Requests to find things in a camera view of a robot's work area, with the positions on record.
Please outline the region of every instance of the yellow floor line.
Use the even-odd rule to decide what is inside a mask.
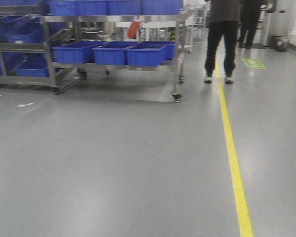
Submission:
[[[220,102],[221,102],[223,127],[225,131],[225,136],[226,136],[226,145],[227,145],[227,151],[229,156],[229,164],[230,164],[233,191],[235,195],[235,202],[236,202],[236,208],[237,208],[237,214],[238,214],[240,234],[241,234],[241,237],[254,237],[246,195],[243,188],[237,152],[234,144],[225,93],[223,90],[222,76],[220,73],[218,63],[216,63],[215,72],[218,79],[217,81],[218,81],[219,96],[220,96]]]

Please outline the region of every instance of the metal frame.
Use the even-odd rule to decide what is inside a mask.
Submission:
[[[49,35],[48,24],[42,15],[47,9],[47,5],[40,1],[39,5],[19,5],[19,6],[0,6],[0,16],[22,16],[22,15],[40,15],[40,22],[44,29],[44,43],[0,43],[0,64],[2,74],[0,75],[0,84],[22,84],[22,85],[41,85],[50,86],[55,94],[59,94],[63,88],[67,88],[70,84],[76,83],[78,80],[70,81],[67,85],[61,86],[62,79],[71,71],[69,69],[62,70],[56,74],[52,67],[52,54],[50,49],[50,39],[54,36]],[[8,74],[5,68],[4,52],[23,52],[23,53],[42,53],[46,55],[49,74],[48,78],[41,77],[19,77],[15,73]]]
[[[51,67],[60,68],[77,68],[85,73],[86,70],[132,70],[132,71],[156,71],[156,72],[173,72],[173,91],[172,95],[176,102],[180,102],[182,95],[179,93],[178,85],[183,83],[183,60],[184,56],[179,52],[180,44],[180,23],[193,14],[193,11],[185,11],[178,15],[139,15],[139,16],[43,16],[44,22],[72,22],[77,32],[76,38],[79,38],[80,22],[151,22],[151,21],[175,21],[176,22],[176,55],[174,60],[166,60],[162,65],[157,67],[137,67],[130,65],[98,65],[98,64],[59,64],[51,63]],[[185,23],[183,23],[183,33],[181,48],[185,45]]]

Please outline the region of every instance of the white sneaker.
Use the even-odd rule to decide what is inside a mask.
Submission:
[[[225,77],[225,83],[226,83],[226,84],[233,84],[233,79],[232,79],[232,77],[226,76],[226,77]]]
[[[212,77],[205,75],[204,82],[208,84],[212,83]]]

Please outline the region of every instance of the orange object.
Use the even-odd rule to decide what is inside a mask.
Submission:
[[[132,22],[132,24],[130,25],[128,32],[127,32],[127,37],[130,39],[135,39],[136,38],[136,32],[140,27],[140,22],[136,21],[136,22]]]

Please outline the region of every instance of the machinery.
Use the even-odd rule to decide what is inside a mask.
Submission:
[[[265,16],[262,23],[261,45],[270,46],[272,36],[286,37],[288,35],[288,9],[289,1],[268,0]]]

